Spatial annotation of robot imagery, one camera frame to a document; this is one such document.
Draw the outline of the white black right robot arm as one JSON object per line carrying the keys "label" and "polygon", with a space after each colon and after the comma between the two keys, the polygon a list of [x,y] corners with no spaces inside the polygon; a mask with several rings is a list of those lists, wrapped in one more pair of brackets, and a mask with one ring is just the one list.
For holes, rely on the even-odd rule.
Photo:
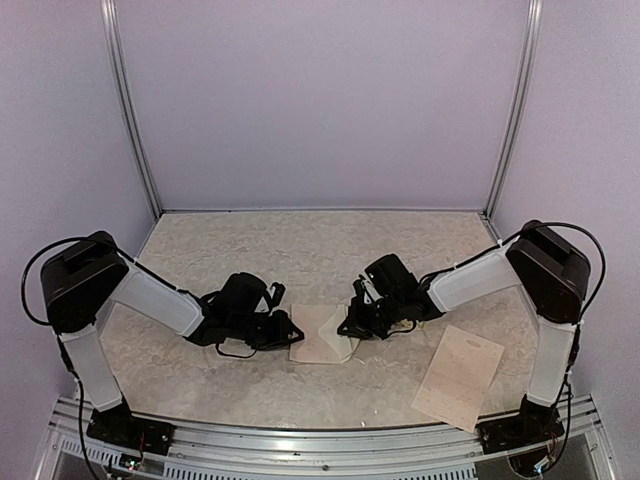
{"label": "white black right robot arm", "polygon": [[531,220],[502,244],[417,278],[398,255],[382,256],[354,281],[340,336],[388,338],[403,320],[438,319],[468,303],[520,288],[538,318],[527,406],[554,407],[577,356],[581,322],[599,288],[588,257],[559,234],[561,222]]}

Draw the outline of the brown round sticker sheet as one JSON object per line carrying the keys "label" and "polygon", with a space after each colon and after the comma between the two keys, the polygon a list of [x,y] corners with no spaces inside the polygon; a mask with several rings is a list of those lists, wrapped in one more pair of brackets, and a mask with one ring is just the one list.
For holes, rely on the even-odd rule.
{"label": "brown round sticker sheet", "polygon": [[396,330],[396,333],[410,333],[416,329],[420,329],[426,324],[426,320],[406,320],[403,326]]}

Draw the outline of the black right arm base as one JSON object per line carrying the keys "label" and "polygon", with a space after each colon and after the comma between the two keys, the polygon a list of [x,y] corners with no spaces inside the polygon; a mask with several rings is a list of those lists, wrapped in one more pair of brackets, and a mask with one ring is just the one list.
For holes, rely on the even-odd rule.
{"label": "black right arm base", "polygon": [[485,455],[518,449],[559,438],[565,434],[556,405],[545,407],[524,396],[518,413],[477,425]]}

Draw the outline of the pink envelope with flap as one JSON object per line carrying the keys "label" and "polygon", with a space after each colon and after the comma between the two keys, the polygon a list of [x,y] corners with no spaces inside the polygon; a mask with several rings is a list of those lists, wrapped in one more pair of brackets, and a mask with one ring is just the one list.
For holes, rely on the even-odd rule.
{"label": "pink envelope with flap", "polygon": [[289,349],[289,360],[306,364],[343,364],[355,353],[360,340],[338,334],[348,308],[337,305],[291,305],[291,320],[304,339]]}

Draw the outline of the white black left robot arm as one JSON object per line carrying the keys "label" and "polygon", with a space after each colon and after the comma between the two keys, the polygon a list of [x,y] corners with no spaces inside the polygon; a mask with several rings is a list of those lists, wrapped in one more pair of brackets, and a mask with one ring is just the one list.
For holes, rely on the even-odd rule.
{"label": "white black left robot arm", "polygon": [[200,347],[218,348],[233,339],[262,352],[287,348],[304,338],[279,307],[286,291],[281,283],[266,284],[240,272],[230,275],[219,290],[197,296],[127,255],[105,231],[56,246],[59,253],[40,270],[47,322],[98,412],[125,403],[95,326],[106,303],[133,310]]}

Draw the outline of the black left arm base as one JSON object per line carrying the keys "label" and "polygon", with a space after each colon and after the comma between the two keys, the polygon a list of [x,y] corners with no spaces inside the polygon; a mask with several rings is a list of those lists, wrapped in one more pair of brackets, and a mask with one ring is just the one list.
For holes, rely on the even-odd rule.
{"label": "black left arm base", "polygon": [[125,400],[105,411],[94,409],[86,431],[91,439],[161,456],[168,455],[174,432],[171,423],[134,415]]}

